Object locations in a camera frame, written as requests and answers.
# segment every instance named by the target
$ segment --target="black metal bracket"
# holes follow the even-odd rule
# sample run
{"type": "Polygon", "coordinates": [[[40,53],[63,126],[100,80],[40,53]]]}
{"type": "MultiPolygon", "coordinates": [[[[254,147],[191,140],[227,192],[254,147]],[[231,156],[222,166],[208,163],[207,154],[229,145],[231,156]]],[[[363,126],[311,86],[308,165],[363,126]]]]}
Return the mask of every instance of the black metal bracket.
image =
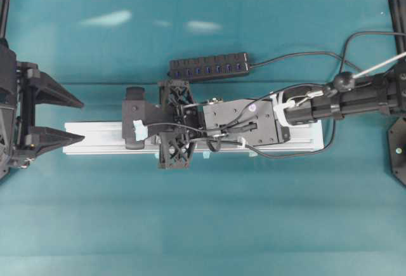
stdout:
{"type": "MultiPolygon", "coordinates": [[[[145,101],[143,88],[133,87],[126,91],[122,103],[122,138],[127,149],[143,149],[145,146],[144,140],[136,140],[134,121],[142,121],[144,125],[168,122],[199,127],[197,107],[185,108],[194,104],[189,82],[168,80],[158,83],[158,86],[159,105],[145,101]]],[[[172,125],[149,127],[147,137],[158,135],[160,140],[159,168],[187,168],[195,148],[193,139],[198,134],[172,125]]]]}
{"type": "Polygon", "coordinates": [[[393,174],[406,185],[406,119],[399,118],[388,131],[393,174]]]}
{"type": "MultiPolygon", "coordinates": [[[[395,32],[406,32],[406,0],[388,0],[392,17],[392,26],[395,32]]],[[[406,37],[395,36],[398,54],[406,51],[406,37]]]]}
{"type": "Polygon", "coordinates": [[[16,54],[0,44],[0,178],[10,168],[26,168],[41,154],[83,140],[80,135],[37,127],[40,103],[83,107],[36,64],[18,62],[16,54]]]}

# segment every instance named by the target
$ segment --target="black clamp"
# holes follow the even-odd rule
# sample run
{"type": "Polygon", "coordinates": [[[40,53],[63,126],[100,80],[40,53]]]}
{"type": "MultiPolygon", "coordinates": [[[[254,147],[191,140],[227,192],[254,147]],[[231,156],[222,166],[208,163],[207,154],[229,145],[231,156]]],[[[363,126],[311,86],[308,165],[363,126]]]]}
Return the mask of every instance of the black clamp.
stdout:
{"type": "Polygon", "coordinates": [[[335,120],[340,120],[344,119],[344,115],[341,112],[341,107],[340,107],[340,94],[336,94],[332,97],[330,97],[330,109],[331,109],[331,114],[335,120]]]}
{"type": "Polygon", "coordinates": [[[376,90],[376,98],[380,113],[390,115],[391,112],[388,103],[388,80],[384,75],[377,74],[373,77],[372,86],[376,90]]]}

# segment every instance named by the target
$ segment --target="black cable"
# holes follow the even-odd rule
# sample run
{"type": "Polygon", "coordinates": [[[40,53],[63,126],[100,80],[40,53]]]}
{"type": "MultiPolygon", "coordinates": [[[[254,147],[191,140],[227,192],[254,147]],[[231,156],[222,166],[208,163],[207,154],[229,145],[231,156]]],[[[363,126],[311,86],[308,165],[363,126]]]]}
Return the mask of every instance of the black cable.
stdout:
{"type": "MultiPolygon", "coordinates": [[[[334,57],[335,59],[343,61],[343,57],[341,57],[338,54],[335,54],[334,52],[312,51],[312,52],[299,52],[299,53],[290,53],[290,54],[282,55],[282,56],[279,56],[276,58],[266,60],[264,62],[250,64],[249,67],[250,67],[250,69],[255,69],[255,68],[262,67],[264,65],[269,65],[270,63],[277,62],[279,60],[283,60],[286,58],[292,58],[292,57],[297,57],[297,56],[312,56],[312,55],[327,55],[327,56],[331,56],[331,57],[334,57]]],[[[353,64],[350,61],[345,60],[345,64],[347,64],[349,67],[357,70],[358,72],[362,72],[361,68],[357,67],[355,64],[353,64]]]]}
{"type": "Polygon", "coordinates": [[[347,38],[347,40],[345,41],[345,43],[344,43],[343,57],[341,59],[339,73],[341,73],[343,71],[344,63],[346,63],[345,56],[347,54],[349,43],[354,38],[356,38],[358,36],[363,36],[363,35],[385,35],[385,36],[404,36],[404,37],[406,37],[406,33],[401,33],[401,32],[380,32],[380,31],[356,32],[356,33],[350,35],[347,38]]]}
{"type": "Polygon", "coordinates": [[[183,125],[183,124],[177,124],[175,122],[154,122],[152,124],[146,124],[145,127],[152,127],[152,126],[177,126],[177,127],[181,127],[181,128],[186,128],[186,129],[190,129],[190,130],[194,130],[194,131],[198,131],[198,132],[211,132],[211,131],[217,131],[220,130],[220,128],[216,128],[216,129],[197,129],[188,125],[183,125]]]}
{"type": "MultiPolygon", "coordinates": [[[[334,143],[334,140],[336,139],[336,120],[333,119],[332,120],[332,131],[331,131],[331,137],[329,142],[326,144],[326,146],[320,150],[316,150],[316,151],[312,151],[312,152],[300,152],[297,154],[284,154],[284,155],[272,155],[272,154],[266,154],[262,151],[260,151],[259,149],[250,146],[248,144],[246,144],[246,148],[248,148],[249,150],[257,153],[258,155],[262,156],[262,157],[266,157],[267,159],[287,159],[290,157],[303,157],[303,156],[307,156],[307,155],[315,155],[315,154],[321,154],[322,152],[325,152],[327,149],[329,149],[332,144],[334,143]]],[[[219,140],[215,140],[215,139],[207,139],[207,142],[219,142],[219,140]]],[[[238,145],[238,146],[242,146],[242,144],[239,141],[225,141],[225,140],[220,140],[220,142],[222,144],[231,144],[231,145],[238,145]]]]}

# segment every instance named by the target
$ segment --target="teal table surface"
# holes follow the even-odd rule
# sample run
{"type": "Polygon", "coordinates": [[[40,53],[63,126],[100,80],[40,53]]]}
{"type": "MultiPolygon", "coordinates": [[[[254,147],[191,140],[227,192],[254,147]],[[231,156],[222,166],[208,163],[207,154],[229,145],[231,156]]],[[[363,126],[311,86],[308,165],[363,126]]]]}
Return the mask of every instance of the teal table surface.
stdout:
{"type": "MultiPolygon", "coordinates": [[[[11,0],[7,38],[86,104],[38,106],[39,126],[63,129],[120,120],[129,85],[156,101],[170,59],[340,53],[359,30],[391,30],[388,0],[11,0]]],[[[348,58],[367,68],[395,54],[392,37],[369,36],[348,58]]],[[[337,65],[284,60],[192,91],[257,97],[325,82],[337,65]]],[[[158,170],[153,155],[46,154],[0,184],[0,275],[405,275],[406,188],[386,140],[394,120],[349,117],[320,155],[195,154],[179,171],[158,170]]]]}

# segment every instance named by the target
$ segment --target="wire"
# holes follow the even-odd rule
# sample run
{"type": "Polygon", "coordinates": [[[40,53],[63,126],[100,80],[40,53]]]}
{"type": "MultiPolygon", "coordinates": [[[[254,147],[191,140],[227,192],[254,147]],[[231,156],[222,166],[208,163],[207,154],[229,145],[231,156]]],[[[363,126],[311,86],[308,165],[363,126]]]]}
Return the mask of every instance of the wire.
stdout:
{"type": "Polygon", "coordinates": [[[367,31],[367,32],[356,32],[350,35],[347,40],[344,43],[344,49],[343,49],[343,57],[341,59],[341,64],[340,64],[340,69],[339,73],[343,71],[344,63],[346,63],[345,57],[348,51],[348,45],[353,40],[354,38],[358,36],[363,36],[363,35],[384,35],[384,36],[404,36],[406,37],[406,33],[401,33],[401,32],[379,32],[379,31],[367,31]]]}
{"type": "MultiPolygon", "coordinates": [[[[282,56],[279,56],[279,57],[276,57],[276,58],[272,58],[272,59],[266,60],[266,61],[264,61],[264,62],[253,63],[253,64],[251,64],[249,67],[250,67],[251,69],[255,69],[255,68],[262,67],[262,66],[264,66],[264,65],[269,65],[269,64],[271,64],[271,63],[273,63],[273,62],[277,62],[277,61],[279,61],[279,60],[283,60],[283,59],[287,59],[287,58],[292,58],[292,57],[297,57],[297,56],[312,56],[312,55],[326,55],[326,56],[331,56],[331,57],[334,57],[335,59],[338,59],[338,60],[343,61],[343,57],[341,57],[341,56],[338,55],[338,54],[335,54],[334,52],[329,52],[329,51],[312,51],[312,52],[299,52],[299,53],[291,53],[291,54],[282,55],[282,56]]],[[[347,64],[349,67],[351,67],[351,68],[357,70],[358,72],[362,72],[362,69],[359,68],[359,67],[357,67],[357,66],[356,66],[355,64],[353,64],[352,62],[347,61],[347,60],[345,60],[344,62],[345,62],[345,64],[347,64]]]]}
{"type": "MultiPolygon", "coordinates": [[[[333,119],[332,120],[332,131],[331,131],[331,137],[329,142],[326,144],[326,146],[324,146],[324,148],[320,149],[320,150],[316,150],[316,151],[312,151],[312,152],[300,152],[297,154],[284,154],[284,155],[272,155],[272,154],[266,154],[262,151],[260,151],[259,149],[246,144],[246,148],[248,148],[249,150],[257,153],[258,155],[262,156],[262,157],[266,157],[267,159],[287,159],[290,157],[304,157],[307,155],[315,155],[315,154],[321,154],[322,152],[325,152],[327,149],[329,149],[332,144],[334,143],[334,140],[336,139],[336,120],[333,119]]],[[[219,140],[214,140],[214,139],[207,139],[207,142],[219,142],[219,140]]],[[[225,140],[220,140],[220,143],[222,144],[231,144],[231,145],[238,145],[241,146],[242,144],[239,141],[225,141],[225,140]]]]}
{"type": "Polygon", "coordinates": [[[154,122],[152,124],[146,124],[145,127],[154,127],[154,126],[177,126],[181,128],[186,128],[198,132],[211,132],[211,131],[217,131],[220,130],[221,128],[215,128],[215,129],[197,129],[188,125],[183,125],[183,124],[178,124],[175,122],[154,122]]]}
{"type": "Polygon", "coordinates": [[[236,122],[244,115],[244,112],[245,112],[251,105],[253,105],[253,104],[257,103],[257,102],[260,102],[260,101],[262,101],[262,100],[265,100],[265,99],[268,98],[270,95],[277,94],[277,93],[280,93],[280,92],[283,92],[283,91],[287,91],[287,90],[290,90],[290,89],[294,89],[294,88],[298,88],[298,87],[305,87],[305,86],[309,86],[309,87],[321,87],[321,88],[323,87],[321,84],[304,83],[304,84],[295,84],[295,85],[293,85],[293,86],[284,87],[284,88],[282,88],[282,89],[280,89],[280,90],[278,90],[278,91],[276,91],[276,92],[268,93],[268,94],[266,94],[266,95],[264,95],[264,96],[261,96],[260,98],[257,98],[257,99],[255,99],[255,100],[253,100],[251,103],[248,103],[248,104],[240,111],[240,113],[238,114],[238,116],[237,116],[236,118],[234,118],[232,121],[230,121],[230,122],[229,122],[228,124],[226,124],[225,126],[222,126],[221,129],[226,129],[226,128],[229,128],[229,127],[233,126],[234,124],[236,124],[236,122]]]}

